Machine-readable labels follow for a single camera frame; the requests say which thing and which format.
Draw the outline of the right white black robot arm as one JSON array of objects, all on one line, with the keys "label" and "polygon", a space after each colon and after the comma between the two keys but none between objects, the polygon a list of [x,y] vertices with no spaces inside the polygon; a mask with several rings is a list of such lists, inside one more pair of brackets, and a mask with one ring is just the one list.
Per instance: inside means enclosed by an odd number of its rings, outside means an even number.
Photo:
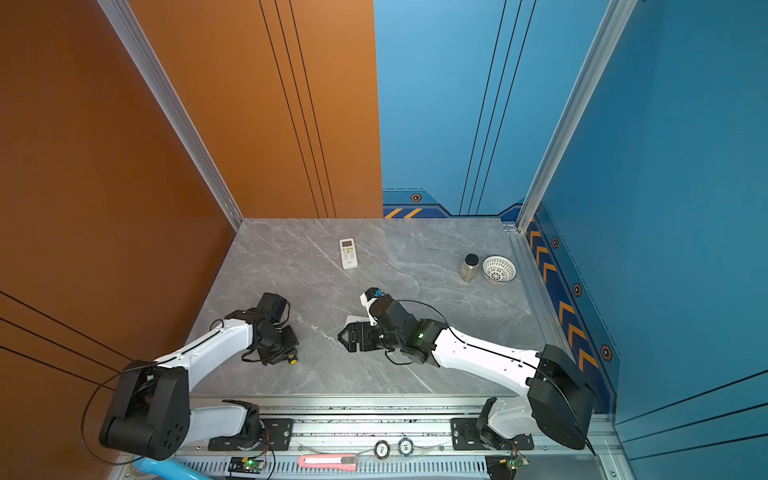
[{"label": "right white black robot arm", "polygon": [[365,292],[364,320],[350,320],[337,339],[350,353],[398,352],[407,364],[462,371],[514,392],[487,399],[474,430],[486,448],[510,450],[518,437],[543,434],[572,450],[589,448],[596,394],[563,349],[521,350],[481,340],[451,326],[443,314],[418,318],[405,301]]}]

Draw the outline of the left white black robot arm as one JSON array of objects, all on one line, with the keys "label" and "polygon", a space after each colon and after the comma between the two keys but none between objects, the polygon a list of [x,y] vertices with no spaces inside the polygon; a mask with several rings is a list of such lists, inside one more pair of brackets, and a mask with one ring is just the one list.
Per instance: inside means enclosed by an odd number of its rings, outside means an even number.
[{"label": "left white black robot arm", "polygon": [[256,306],[217,320],[189,345],[127,365],[103,420],[100,445],[153,460],[204,440],[239,450],[266,447],[268,431],[257,405],[225,399],[219,406],[194,408],[190,394],[233,356],[264,366],[295,363],[299,341],[289,317],[288,300],[265,293]]}]

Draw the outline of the white remote control right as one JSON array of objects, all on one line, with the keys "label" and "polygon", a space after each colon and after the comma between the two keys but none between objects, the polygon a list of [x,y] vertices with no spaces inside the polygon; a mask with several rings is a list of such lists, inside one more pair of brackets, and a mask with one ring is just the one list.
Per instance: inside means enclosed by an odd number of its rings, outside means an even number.
[{"label": "white remote control right", "polygon": [[357,268],[358,258],[354,239],[347,238],[340,240],[339,247],[343,269],[351,270]]}]

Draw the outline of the black round badge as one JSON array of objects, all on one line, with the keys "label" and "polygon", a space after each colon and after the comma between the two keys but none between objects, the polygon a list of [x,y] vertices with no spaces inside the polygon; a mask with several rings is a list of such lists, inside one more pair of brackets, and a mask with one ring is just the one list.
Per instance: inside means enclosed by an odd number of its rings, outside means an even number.
[{"label": "black round badge", "polygon": [[379,440],[374,446],[374,455],[378,460],[386,460],[391,453],[390,444],[385,440]]}]

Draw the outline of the blue round badge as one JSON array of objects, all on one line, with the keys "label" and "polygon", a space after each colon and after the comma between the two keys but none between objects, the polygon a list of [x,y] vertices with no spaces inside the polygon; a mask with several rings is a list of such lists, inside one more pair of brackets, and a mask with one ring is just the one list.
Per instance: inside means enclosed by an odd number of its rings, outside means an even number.
[{"label": "blue round badge", "polygon": [[399,454],[404,457],[408,457],[412,455],[415,450],[413,441],[408,437],[402,437],[398,441],[397,446],[398,446]]}]

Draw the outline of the green circuit board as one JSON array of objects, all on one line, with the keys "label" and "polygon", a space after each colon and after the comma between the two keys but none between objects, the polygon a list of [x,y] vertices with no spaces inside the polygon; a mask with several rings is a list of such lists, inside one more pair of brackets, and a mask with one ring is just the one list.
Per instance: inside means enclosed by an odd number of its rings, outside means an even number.
[{"label": "green circuit board", "polygon": [[227,467],[230,476],[258,476],[265,472],[267,462],[256,457],[231,457]]}]

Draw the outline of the glass jar black lid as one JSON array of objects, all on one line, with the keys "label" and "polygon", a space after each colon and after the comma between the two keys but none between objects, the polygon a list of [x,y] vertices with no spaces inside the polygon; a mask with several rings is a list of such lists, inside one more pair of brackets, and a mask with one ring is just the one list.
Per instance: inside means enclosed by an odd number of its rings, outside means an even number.
[{"label": "glass jar black lid", "polygon": [[479,257],[476,254],[467,254],[460,267],[459,276],[464,282],[470,282],[477,275],[479,268]]}]

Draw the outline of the pink utility knife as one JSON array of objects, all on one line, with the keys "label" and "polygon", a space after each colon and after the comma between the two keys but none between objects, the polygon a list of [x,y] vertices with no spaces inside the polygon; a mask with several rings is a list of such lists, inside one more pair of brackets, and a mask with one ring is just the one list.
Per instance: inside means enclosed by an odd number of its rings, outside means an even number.
[{"label": "pink utility knife", "polygon": [[307,469],[356,472],[357,464],[355,454],[313,454],[302,455],[298,459],[298,465]]}]

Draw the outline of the white mesh basket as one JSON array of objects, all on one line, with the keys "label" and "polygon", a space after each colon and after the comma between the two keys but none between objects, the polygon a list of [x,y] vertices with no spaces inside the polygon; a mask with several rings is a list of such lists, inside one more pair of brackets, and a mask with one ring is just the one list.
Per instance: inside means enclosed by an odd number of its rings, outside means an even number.
[{"label": "white mesh basket", "polygon": [[484,277],[492,283],[506,284],[517,276],[517,268],[514,263],[503,256],[493,255],[482,262]]}]

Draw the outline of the small circuit board right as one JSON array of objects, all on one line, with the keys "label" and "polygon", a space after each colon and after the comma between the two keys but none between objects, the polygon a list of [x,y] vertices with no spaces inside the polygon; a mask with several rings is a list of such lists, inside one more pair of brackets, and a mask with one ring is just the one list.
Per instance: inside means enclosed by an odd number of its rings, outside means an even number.
[{"label": "small circuit board right", "polygon": [[504,465],[511,472],[517,472],[521,468],[527,467],[529,460],[525,456],[516,456],[501,460],[500,464]]}]

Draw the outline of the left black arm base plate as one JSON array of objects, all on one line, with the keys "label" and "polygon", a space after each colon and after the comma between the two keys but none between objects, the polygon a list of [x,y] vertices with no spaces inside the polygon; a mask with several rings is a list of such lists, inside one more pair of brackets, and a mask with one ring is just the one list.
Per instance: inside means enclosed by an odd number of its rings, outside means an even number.
[{"label": "left black arm base plate", "polygon": [[260,418],[255,430],[232,437],[217,437],[208,443],[209,451],[287,451],[290,446],[294,420],[291,418]]}]

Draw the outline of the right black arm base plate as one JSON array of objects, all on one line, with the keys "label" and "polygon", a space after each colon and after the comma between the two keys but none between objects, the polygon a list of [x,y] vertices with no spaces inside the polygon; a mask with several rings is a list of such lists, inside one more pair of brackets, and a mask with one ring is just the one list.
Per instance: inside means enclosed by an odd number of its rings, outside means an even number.
[{"label": "right black arm base plate", "polygon": [[520,434],[512,439],[503,439],[495,433],[481,434],[477,418],[453,418],[450,424],[452,445],[457,451],[532,451],[535,448],[530,434]]}]

